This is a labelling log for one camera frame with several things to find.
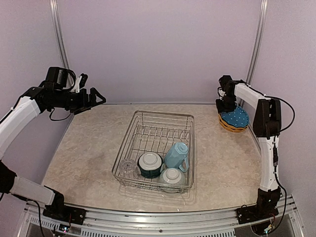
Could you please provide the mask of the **yellow speckled plate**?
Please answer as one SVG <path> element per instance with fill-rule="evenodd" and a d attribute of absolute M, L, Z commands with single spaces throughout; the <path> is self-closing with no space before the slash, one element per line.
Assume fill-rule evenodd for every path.
<path fill-rule="evenodd" d="M 230 131 L 230 132 L 234 132 L 234 133 L 240 133 L 240 132 L 246 131 L 248 129 L 248 126 L 242 127 L 242 128 L 237 128 L 237 127 L 225 124 L 222 121 L 219 121 L 219 123 L 225 130 Z"/>
<path fill-rule="evenodd" d="M 226 123 L 226 122 L 222 119 L 222 117 L 221 117 L 220 114 L 218 115 L 218 119 L 219 119 L 220 125 L 221 125 L 224 129 L 226 129 L 227 131 L 230 131 L 230 132 L 240 133 L 240 132 L 245 131 L 245 130 L 248 128 L 248 125 L 245 126 L 245 127 L 235 127 L 235 126 L 229 125 L 228 123 Z"/>

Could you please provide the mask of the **light blue faceted mug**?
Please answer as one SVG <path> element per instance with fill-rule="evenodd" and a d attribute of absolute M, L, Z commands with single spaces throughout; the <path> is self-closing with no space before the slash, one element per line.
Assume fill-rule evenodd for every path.
<path fill-rule="evenodd" d="M 164 157 L 164 164 L 167 168 L 178 168 L 182 172 L 189 169 L 188 146 L 183 142 L 177 142 L 169 149 Z"/>

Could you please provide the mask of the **clear drinking glass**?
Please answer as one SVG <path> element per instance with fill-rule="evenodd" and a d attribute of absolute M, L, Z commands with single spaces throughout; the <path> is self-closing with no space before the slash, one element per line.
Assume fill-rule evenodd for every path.
<path fill-rule="evenodd" d="M 119 175 L 123 178 L 136 179 L 139 171 L 139 167 L 132 159 L 123 159 L 119 163 Z"/>

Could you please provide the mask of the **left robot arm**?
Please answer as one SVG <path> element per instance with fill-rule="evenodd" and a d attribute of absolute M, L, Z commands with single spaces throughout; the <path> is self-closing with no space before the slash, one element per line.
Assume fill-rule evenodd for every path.
<path fill-rule="evenodd" d="M 86 74 L 79 77 L 72 70 L 50 67 L 46 78 L 39 86 L 29 88 L 0 121 L 0 156 L 3 157 L 17 135 L 33 119 L 45 111 L 64 109 L 77 115 L 102 105 L 106 98 L 96 88 L 85 89 Z M 50 212 L 63 220 L 69 215 L 69 208 L 57 200 L 59 194 L 45 186 L 19 177 L 4 163 L 0 164 L 0 192 L 13 194 L 49 205 Z"/>

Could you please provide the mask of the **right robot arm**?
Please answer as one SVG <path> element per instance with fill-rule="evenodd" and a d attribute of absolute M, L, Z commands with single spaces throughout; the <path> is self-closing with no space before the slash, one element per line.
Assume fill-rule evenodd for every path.
<path fill-rule="evenodd" d="M 243 205 L 236 210 L 240 224 L 278 215 L 277 203 L 285 188 L 278 179 L 278 143 L 281 132 L 281 103 L 284 100 L 267 96 L 243 80 L 233 80 L 230 75 L 219 78 L 216 108 L 219 123 L 231 132 L 242 132 L 249 126 L 247 112 L 237 104 L 237 99 L 255 109 L 252 130 L 258 139 L 261 153 L 261 181 L 255 205 Z"/>

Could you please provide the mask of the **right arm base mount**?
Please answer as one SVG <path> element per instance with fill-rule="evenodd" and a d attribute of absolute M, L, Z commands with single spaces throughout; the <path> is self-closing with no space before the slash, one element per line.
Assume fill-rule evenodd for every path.
<path fill-rule="evenodd" d="M 255 222 L 271 217 L 275 217 L 279 214 L 276 203 L 268 203 L 264 206 L 255 205 L 242 205 L 236 209 L 237 220 L 239 224 L 246 224 Z"/>

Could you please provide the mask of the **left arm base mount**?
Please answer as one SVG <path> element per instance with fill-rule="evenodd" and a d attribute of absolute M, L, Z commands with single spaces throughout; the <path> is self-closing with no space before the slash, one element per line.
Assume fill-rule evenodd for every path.
<path fill-rule="evenodd" d="M 70 224 L 83 225 L 86 210 L 65 205 L 63 196 L 55 196 L 51 205 L 45 205 L 43 215 Z"/>

